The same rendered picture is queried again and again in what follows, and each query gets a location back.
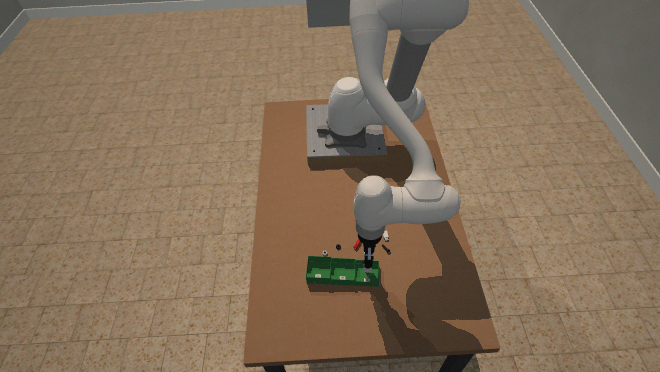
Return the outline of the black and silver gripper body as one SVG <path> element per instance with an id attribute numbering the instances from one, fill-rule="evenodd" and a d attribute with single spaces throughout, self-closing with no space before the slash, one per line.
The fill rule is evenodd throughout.
<path id="1" fill-rule="evenodd" d="M 366 251 L 368 251 L 368 248 L 371 248 L 371 251 L 373 251 L 373 246 L 374 246 L 375 244 L 377 244 L 377 243 L 380 242 L 382 236 L 381 236 L 380 238 L 378 238 L 378 239 L 375 239 L 375 240 L 367 240 L 367 239 L 362 238 L 362 237 L 358 234 L 358 238 L 359 238 L 359 240 L 360 240 L 363 244 L 366 245 Z"/>

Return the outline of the green three-compartment bin rack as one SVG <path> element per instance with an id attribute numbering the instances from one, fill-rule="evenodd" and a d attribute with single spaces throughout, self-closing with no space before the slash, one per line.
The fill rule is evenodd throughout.
<path id="1" fill-rule="evenodd" d="M 306 282 L 308 284 L 379 287 L 378 261 L 373 261 L 371 272 L 366 273 L 363 270 L 362 260 L 309 256 Z"/>

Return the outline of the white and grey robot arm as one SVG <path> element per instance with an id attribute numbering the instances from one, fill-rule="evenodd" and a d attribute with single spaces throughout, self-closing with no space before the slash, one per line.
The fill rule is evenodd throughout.
<path id="1" fill-rule="evenodd" d="M 380 238 L 389 224 L 443 222 L 460 209 L 459 193 L 437 175 L 430 149 L 412 122 L 425 110 L 425 97 L 415 83 L 431 42 L 460 25 L 468 8 L 469 0 L 350 0 L 359 79 L 335 83 L 327 125 L 317 126 L 317 133 L 327 135 L 326 147 L 365 148 L 365 127 L 387 125 L 413 162 L 404 187 L 390 186 L 375 175 L 358 184 L 353 209 L 356 231 L 364 239 Z M 401 34 L 384 81 L 387 30 Z"/>

